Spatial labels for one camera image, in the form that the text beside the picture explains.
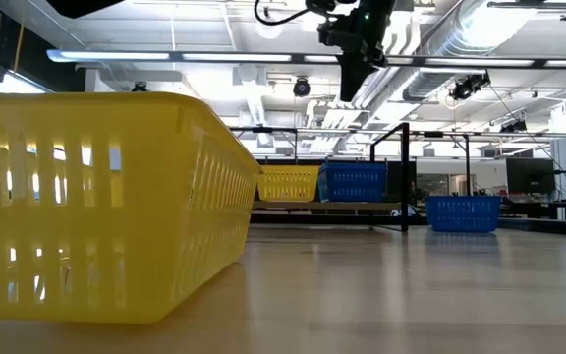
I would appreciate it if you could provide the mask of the silver ceiling air duct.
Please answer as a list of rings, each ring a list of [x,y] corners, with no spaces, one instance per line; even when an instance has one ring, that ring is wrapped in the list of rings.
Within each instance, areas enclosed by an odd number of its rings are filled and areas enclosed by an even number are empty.
[[[513,37],[537,12],[535,9],[493,8],[489,2],[510,0],[463,0],[439,28],[415,51],[418,56],[487,56]],[[446,73],[422,68],[400,71],[408,86],[406,101],[423,101],[448,82]]]

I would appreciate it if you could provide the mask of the yellow plastic basket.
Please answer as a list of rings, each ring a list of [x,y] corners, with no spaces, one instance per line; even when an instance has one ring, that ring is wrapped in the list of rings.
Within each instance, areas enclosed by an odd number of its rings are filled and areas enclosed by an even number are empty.
[[[259,198],[265,202],[311,202],[315,198],[317,165],[263,165]]]
[[[162,319],[243,253],[259,171],[193,97],[0,93],[0,319]]]

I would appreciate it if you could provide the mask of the black metal rig frame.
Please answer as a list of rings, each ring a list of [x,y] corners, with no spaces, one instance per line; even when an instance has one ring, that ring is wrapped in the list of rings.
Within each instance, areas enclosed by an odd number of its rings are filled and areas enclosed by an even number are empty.
[[[365,225],[401,229],[398,216],[379,215],[329,215],[329,214],[258,214],[251,215],[254,224],[314,224],[314,225]],[[498,229],[512,229],[566,235],[566,220],[534,218],[499,218]]]

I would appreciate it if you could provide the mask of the blue plastic basket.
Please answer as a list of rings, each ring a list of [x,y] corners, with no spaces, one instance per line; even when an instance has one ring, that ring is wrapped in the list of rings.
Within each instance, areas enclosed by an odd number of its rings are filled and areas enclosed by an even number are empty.
[[[424,200],[428,224],[436,232],[487,233],[497,228],[498,196],[429,196]]]
[[[322,202],[379,203],[388,168],[382,163],[324,163],[317,187]]]

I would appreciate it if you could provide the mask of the black computer monitor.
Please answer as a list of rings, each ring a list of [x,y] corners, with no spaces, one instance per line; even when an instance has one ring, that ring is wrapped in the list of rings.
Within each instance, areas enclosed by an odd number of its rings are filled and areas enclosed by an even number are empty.
[[[510,194],[551,194],[555,190],[551,159],[517,157],[505,163]]]

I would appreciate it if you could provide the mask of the wooden shelf with black frame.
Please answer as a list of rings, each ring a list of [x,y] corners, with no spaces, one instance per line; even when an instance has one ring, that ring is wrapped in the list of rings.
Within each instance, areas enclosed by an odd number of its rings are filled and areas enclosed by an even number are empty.
[[[232,132],[251,132],[254,134],[273,134],[273,133],[290,133],[294,135],[294,159],[298,159],[298,136],[303,134],[316,134],[316,135],[352,135],[352,134],[362,134],[363,130],[357,129],[311,129],[311,128],[282,128],[282,127],[231,127]],[[467,165],[467,176],[470,176],[470,134],[466,132],[458,131],[411,131],[409,123],[400,123],[389,131],[384,133],[379,133],[379,137],[370,143],[370,153],[369,162],[375,163],[376,161],[376,147],[387,140],[389,137],[400,134],[400,163],[401,163],[401,180],[400,180],[400,231],[402,233],[407,233],[409,231],[410,221],[408,215],[408,201],[409,194],[411,190],[410,182],[410,137],[411,136],[423,136],[424,138],[455,138],[462,137],[465,142],[463,150],[466,153],[466,165]]]

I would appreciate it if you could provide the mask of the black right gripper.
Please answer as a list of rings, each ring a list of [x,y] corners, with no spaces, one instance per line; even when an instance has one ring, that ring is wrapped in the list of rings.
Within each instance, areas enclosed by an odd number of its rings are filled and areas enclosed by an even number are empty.
[[[351,102],[368,76],[384,65],[383,39],[397,0],[359,0],[348,15],[330,14],[318,26],[318,41],[338,47],[340,99]]]

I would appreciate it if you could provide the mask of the overhead LED light bar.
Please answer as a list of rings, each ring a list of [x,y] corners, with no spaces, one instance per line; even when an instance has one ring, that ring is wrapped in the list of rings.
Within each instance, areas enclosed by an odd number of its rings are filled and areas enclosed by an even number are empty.
[[[76,51],[49,49],[48,58],[57,63],[142,62],[142,63],[252,63],[290,65],[336,65],[334,54],[180,52],[180,51]],[[388,55],[394,67],[484,68],[504,70],[566,70],[566,58],[445,57]]]

